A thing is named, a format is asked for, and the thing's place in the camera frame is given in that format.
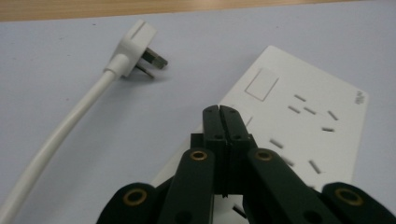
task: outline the plug prong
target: plug prong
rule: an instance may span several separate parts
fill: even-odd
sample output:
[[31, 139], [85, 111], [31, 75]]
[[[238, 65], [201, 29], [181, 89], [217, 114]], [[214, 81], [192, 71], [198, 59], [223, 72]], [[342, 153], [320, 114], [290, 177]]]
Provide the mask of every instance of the plug prong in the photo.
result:
[[155, 78], [154, 75], [152, 75], [145, 67], [143, 67], [141, 64], [137, 63], [135, 66], [137, 69], [139, 69], [140, 71], [146, 73], [150, 78]]
[[142, 58], [159, 69], [163, 69], [168, 64], [168, 61], [149, 48], [146, 48]]

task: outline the white table surface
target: white table surface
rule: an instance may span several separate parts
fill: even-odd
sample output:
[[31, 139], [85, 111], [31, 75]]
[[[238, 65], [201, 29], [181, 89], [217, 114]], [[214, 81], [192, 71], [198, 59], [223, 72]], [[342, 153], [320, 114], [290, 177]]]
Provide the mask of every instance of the white table surface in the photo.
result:
[[0, 23], [0, 203], [138, 20], [169, 61], [116, 81], [64, 141], [15, 223], [95, 223], [150, 182], [268, 46], [367, 91], [353, 183], [396, 214], [396, 1]]

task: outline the cable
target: cable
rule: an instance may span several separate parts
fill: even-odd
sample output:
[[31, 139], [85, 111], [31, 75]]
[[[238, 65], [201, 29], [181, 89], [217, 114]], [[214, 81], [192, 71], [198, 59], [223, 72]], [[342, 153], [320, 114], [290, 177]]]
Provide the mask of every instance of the cable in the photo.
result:
[[[35, 182], [66, 136], [114, 80], [121, 76], [127, 77], [130, 75], [137, 61], [144, 53], [147, 54], [145, 50], [155, 33], [155, 29], [149, 24], [144, 21], [138, 21], [124, 36], [117, 46], [109, 64], [105, 68], [102, 77], [49, 135], [48, 139], [22, 173], [20, 179], [17, 181], [15, 187], [9, 193], [0, 209], [0, 224], [12, 223], [12, 220], [18, 214], [23, 206], [23, 202], [35, 185]], [[155, 52], [150, 50], [149, 53], [156, 58], [154, 60], [151, 59], [154, 63], [160, 62], [162, 63], [160, 64], [162, 67], [167, 65], [166, 60], [157, 54], [154, 55]]]
[[22, 173], [14, 189], [8, 195], [0, 211], [0, 223], [11, 223], [12, 219], [21, 209], [23, 202], [29, 195], [35, 182], [49, 163], [52, 155], [64, 141], [70, 131], [76, 126], [82, 116], [88, 111], [99, 96], [115, 80], [116, 75], [106, 71], [99, 81], [87, 92], [87, 94], [70, 111], [58, 127], [49, 135], [44, 145], [38, 150], [30, 164]]

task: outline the power plug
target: power plug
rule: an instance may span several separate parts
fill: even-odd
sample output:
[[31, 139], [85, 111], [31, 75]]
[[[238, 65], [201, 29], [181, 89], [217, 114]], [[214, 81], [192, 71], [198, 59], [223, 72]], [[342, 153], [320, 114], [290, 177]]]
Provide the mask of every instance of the power plug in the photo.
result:
[[[368, 104], [364, 91], [270, 46], [220, 104], [238, 110], [257, 145], [281, 155], [307, 186], [351, 181]], [[175, 173], [188, 148], [190, 139], [154, 186]], [[213, 223], [248, 223], [243, 215], [241, 196], [215, 196]]]
[[149, 77], [154, 78], [154, 75], [144, 68], [139, 60], [142, 58], [160, 69], [168, 64], [168, 61], [148, 48], [156, 33], [157, 31], [150, 24], [139, 20], [121, 39], [105, 71], [111, 71], [118, 77], [128, 77], [136, 67]]

